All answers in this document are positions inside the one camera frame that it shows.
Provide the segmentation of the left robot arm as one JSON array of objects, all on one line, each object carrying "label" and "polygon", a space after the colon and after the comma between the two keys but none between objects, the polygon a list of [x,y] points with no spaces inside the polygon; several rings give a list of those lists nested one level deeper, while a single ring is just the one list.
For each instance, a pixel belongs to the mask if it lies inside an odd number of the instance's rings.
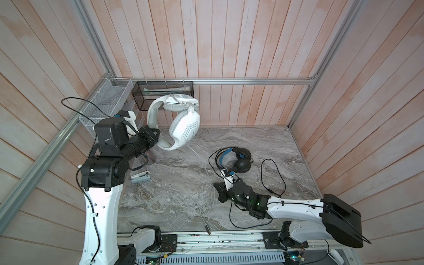
[{"label": "left robot arm", "polygon": [[118,241],[118,208],[131,170],[130,161],[145,154],[164,138],[156,127],[137,129],[128,112],[105,113],[92,103],[105,118],[93,125],[95,142],[85,163],[76,172],[76,182],[86,201],[85,241],[80,259],[82,265],[131,265],[145,250],[163,248],[159,226],[139,226],[129,238]]}]

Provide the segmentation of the white headphones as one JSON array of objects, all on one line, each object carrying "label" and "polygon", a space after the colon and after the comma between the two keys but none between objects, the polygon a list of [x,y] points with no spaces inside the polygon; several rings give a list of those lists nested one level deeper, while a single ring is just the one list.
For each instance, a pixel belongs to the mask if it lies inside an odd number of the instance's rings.
[{"label": "white headphones", "polygon": [[163,136],[158,139],[158,146],[166,151],[181,148],[190,142],[199,130],[201,116],[199,111],[199,101],[191,96],[183,94],[168,94],[154,100],[148,110],[147,125],[151,129],[157,129],[157,115],[159,108],[163,107],[170,112],[177,112],[170,125],[169,133],[174,143],[168,142]]}]

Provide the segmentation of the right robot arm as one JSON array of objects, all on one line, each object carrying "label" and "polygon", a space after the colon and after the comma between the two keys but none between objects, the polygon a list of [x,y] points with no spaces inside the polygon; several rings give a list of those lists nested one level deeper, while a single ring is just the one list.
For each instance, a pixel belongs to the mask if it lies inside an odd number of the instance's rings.
[{"label": "right robot arm", "polygon": [[215,182],[219,202],[230,201],[250,216],[270,221],[283,219],[278,245],[283,250],[308,247],[310,240],[335,240],[362,248],[370,241],[362,234],[361,213],[333,194],[315,200],[292,200],[255,193],[242,180]]}]

